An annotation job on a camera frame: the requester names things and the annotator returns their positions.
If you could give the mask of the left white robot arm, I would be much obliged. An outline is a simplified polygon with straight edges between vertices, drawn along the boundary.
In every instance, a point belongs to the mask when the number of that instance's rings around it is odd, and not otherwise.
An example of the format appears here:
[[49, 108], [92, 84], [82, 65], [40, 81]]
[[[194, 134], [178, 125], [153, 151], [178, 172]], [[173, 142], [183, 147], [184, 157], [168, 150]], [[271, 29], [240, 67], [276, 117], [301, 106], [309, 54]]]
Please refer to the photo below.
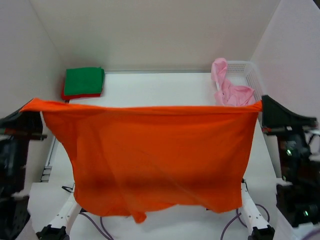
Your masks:
[[32, 227], [25, 186], [30, 141], [43, 141], [39, 112], [20, 109], [0, 120], [0, 238], [2, 240], [68, 240], [81, 207], [70, 195], [57, 216], [39, 232]]

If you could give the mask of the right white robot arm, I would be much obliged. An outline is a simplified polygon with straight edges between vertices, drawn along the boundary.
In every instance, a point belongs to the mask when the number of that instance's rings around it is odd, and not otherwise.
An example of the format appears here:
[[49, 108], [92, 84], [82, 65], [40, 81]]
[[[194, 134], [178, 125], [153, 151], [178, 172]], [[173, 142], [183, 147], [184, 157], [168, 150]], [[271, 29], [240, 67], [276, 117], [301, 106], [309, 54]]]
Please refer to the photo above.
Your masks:
[[320, 162], [311, 151], [320, 135], [315, 117], [296, 114], [268, 95], [262, 100], [262, 131], [276, 136], [282, 182], [276, 184], [277, 225], [272, 227], [242, 182], [242, 216], [250, 240], [320, 238]]

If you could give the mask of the orange t shirt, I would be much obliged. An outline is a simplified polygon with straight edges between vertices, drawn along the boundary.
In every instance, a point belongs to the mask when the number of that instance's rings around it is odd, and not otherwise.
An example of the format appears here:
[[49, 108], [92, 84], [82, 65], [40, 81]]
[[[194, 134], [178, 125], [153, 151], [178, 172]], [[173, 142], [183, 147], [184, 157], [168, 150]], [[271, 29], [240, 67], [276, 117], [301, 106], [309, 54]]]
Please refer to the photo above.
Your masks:
[[262, 103], [247, 106], [99, 107], [27, 103], [65, 148], [74, 198], [98, 216], [132, 216], [174, 205], [216, 213], [242, 206]]

